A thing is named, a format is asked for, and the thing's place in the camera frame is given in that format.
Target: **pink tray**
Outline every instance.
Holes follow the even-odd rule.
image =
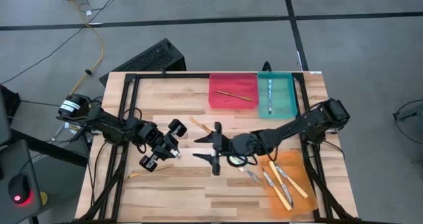
[[[252,102],[215,92],[245,96]],[[258,84],[255,74],[210,74],[209,104],[211,108],[254,109],[258,104]]]

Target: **wooden tabletop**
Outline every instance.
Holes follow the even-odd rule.
[[[108,78],[102,107],[117,116],[124,84],[125,73],[111,73]],[[326,100],[327,90],[321,73],[304,73],[310,104]],[[141,79],[136,107],[143,112],[143,120],[155,122],[164,133],[172,119],[179,119],[188,128],[187,133],[178,138],[182,159],[158,161],[159,166],[173,164],[174,167],[142,174],[124,180],[120,201],[119,222],[128,221],[287,221],[275,220],[270,210],[267,193],[258,187],[245,174],[230,167],[221,159],[221,175],[213,176],[208,162],[192,156],[193,153],[212,153],[211,144],[198,144],[193,141],[206,135],[198,126],[190,122],[190,117],[213,128],[219,121],[223,133],[231,138],[239,133],[252,130],[276,128],[290,120],[270,120],[258,118],[257,110],[216,110],[208,104],[208,79]],[[130,86],[127,108],[130,103]],[[301,91],[297,93],[302,107]],[[329,135],[328,141],[339,144],[337,135]],[[90,164],[94,162],[100,146],[101,136],[95,137],[90,154]],[[284,140],[280,149],[301,150],[298,136]],[[97,168],[95,196],[104,187],[111,146],[106,145],[100,155]],[[136,170],[142,158],[134,145],[130,145],[125,177]],[[321,157],[328,189],[345,210],[357,216],[350,181],[342,154],[326,145],[321,146]],[[108,202],[106,216],[111,216],[114,191]],[[85,174],[75,218],[85,214],[90,207],[91,185],[88,169]],[[320,211],[324,208],[321,194],[317,192]],[[289,218],[290,221],[312,221],[313,214],[305,213]]]

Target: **wooden handle tool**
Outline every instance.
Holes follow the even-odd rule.
[[[288,174],[284,171],[284,170],[282,170],[282,168],[280,167],[280,166],[275,166],[274,164],[273,164],[273,162],[272,161],[270,161],[270,166],[272,167],[272,169],[273,168],[275,168],[276,170],[278,170],[281,174],[282,174],[282,176],[284,177],[284,178],[286,178],[286,179],[288,179],[288,181],[292,184],[292,186],[304,197],[304,198],[307,198],[309,195],[304,191],[304,189],[302,189],[294,180],[292,180],[292,178],[291,177],[289,177],[288,176]]]
[[[309,195],[302,189],[291,177],[286,177],[292,186],[304,197],[307,198]]]
[[[282,179],[280,178],[278,171],[276,170],[276,167],[275,167],[275,164],[273,163],[273,161],[269,161],[269,165],[270,165],[270,168],[272,169],[273,173],[275,174],[276,178],[278,179],[280,185],[284,185],[284,183],[282,182]]]
[[[201,129],[203,129],[205,132],[207,132],[208,134],[210,134],[212,131],[211,131],[211,129],[209,129],[206,125],[204,125],[204,124],[201,124],[201,123],[199,123],[199,122],[197,122],[195,119],[193,119],[193,118],[191,118],[190,117],[190,121],[193,123],[193,124],[196,124],[197,126],[199,126]]]
[[[217,93],[221,93],[221,94],[228,95],[228,96],[234,96],[235,98],[240,98],[240,99],[252,102],[252,99],[249,98],[249,97],[246,97],[246,96],[238,96],[238,95],[235,95],[235,94],[231,94],[231,93],[227,93],[227,92],[223,92],[223,91],[217,91],[217,90],[214,90],[214,91],[217,92]]]
[[[266,171],[264,171],[263,167],[263,175],[266,178],[267,182],[269,183],[269,185],[271,187],[273,187],[273,189],[275,190],[276,194],[278,195],[280,201],[282,202],[282,204],[285,206],[285,208],[289,211],[292,209],[291,205],[288,203],[288,201],[285,199],[285,197],[280,193],[280,191],[278,190],[278,188],[276,187],[276,185],[273,183],[272,179],[269,177],[269,175],[266,173]]]
[[[276,194],[278,195],[280,201],[282,202],[282,204],[285,206],[285,208],[289,211],[292,209],[292,207],[290,206],[290,204],[288,203],[288,201],[285,199],[285,197],[280,193],[280,191],[278,190],[278,188],[276,186],[273,186],[273,189],[275,190]]]

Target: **chopstick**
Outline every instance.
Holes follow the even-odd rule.
[[[235,98],[240,98],[240,99],[252,102],[252,99],[249,98],[249,97],[246,97],[246,96],[238,96],[238,95],[235,95],[235,94],[231,94],[231,93],[227,93],[227,92],[223,92],[223,91],[217,91],[217,90],[214,90],[214,91],[217,92],[217,93],[221,93],[221,94],[228,95],[228,96],[234,96]]]
[[[212,131],[211,131],[211,129],[209,129],[206,125],[204,125],[204,124],[201,124],[201,123],[199,123],[199,122],[197,122],[195,119],[193,119],[193,118],[191,118],[190,117],[190,121],[193,123],[193,124],[196,124],[197,126],[199,126],[201,129],[203,129],[205,132],[207,132],[208,134],[210,134]]]

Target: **teal plastic bin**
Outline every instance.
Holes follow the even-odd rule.
[[[291,73],[257,73],[258,113],[261,118],[288,119],[297,115]],[[272,112],[269,114],[269,79],[272,80]]]

